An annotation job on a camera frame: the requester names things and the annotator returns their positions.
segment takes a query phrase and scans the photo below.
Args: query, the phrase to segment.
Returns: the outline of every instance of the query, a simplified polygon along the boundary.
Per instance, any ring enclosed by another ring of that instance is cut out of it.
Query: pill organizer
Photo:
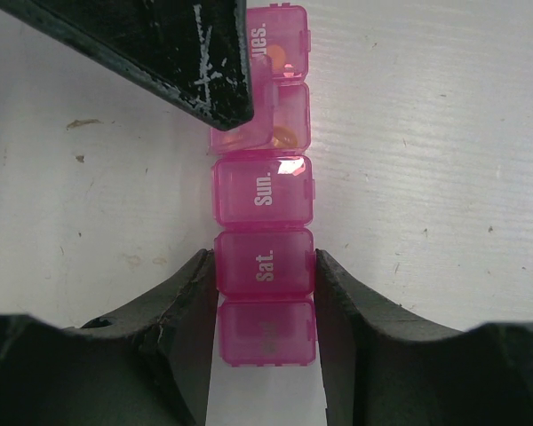
[[[249,55],[268,55],[280,84],[303,81],[308,74],[310,31],[306,10],[290,3],[247,11]]]
[[[223,232],[215,240],[218,290],[230,298],[301,298],[314,291],[314,237],[306,228]]]
[[[310,93],[304,83],[310,51],[306,11],[290,4],[249,9],[247,36],[255,115],[236,129],[211,130],[210,152],[302,154],[310,146]]]
[[[213,214],[226,228],[302,227],[314,217],[312,163],[305,156],[224,157],[212,175]]]
[[[233,367],[307,366],[315,360],[314,304],[225,301],[219,307],[219,353]]]

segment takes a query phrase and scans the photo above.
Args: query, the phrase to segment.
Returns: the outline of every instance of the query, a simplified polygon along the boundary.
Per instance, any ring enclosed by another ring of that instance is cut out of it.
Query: stain on surface
[[[142,259],[140,258],[140,256],[137,256],[137,255],[129,256],[129,255],[125,255],[124,253],[122,253],[121,257],[128,264],[131,270],[138,268],[142,264]]]
[[[159,257],[155,257],[154,259],[152,259],[152,263],[164,266],[165,264],[168,263],[168,261],[164,257],[159,256]]]
[[[96,118],[88,118],[86,120],[74,120],[70,124],[66,126],[66,130],[76,129],[77,127],[83,127],[87,126],[89,124],[102,124],[103,122],[101,120],[97,120]]]

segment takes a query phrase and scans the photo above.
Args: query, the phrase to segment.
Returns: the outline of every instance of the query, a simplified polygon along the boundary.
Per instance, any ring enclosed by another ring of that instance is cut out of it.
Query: orange pill
[[[275,148],[297,148],[296,133],[284,126],[275,126],[273,131],[273,145]]]
[[[266,47],[266,54],[273,60],[274,71],[283,71],[286,65],[286,51],[278,44],[270,44]]]

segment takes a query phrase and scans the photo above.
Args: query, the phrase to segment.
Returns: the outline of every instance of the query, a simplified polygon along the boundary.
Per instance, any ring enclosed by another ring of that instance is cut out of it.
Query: scratched black surface
[[[0,8],[214,127],[252,117],[244,0],[0,0]]]

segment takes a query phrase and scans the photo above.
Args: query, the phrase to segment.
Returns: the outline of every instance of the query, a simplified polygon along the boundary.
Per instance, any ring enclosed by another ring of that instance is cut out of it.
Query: white painted wood
[[[533,0],[303,5],[316,246],[442,324],[533,320]],[[0,312],[80,326],[210,248],[206,138],[0,12]],[[319,364],[216,360],[211,425],[324,424]]]

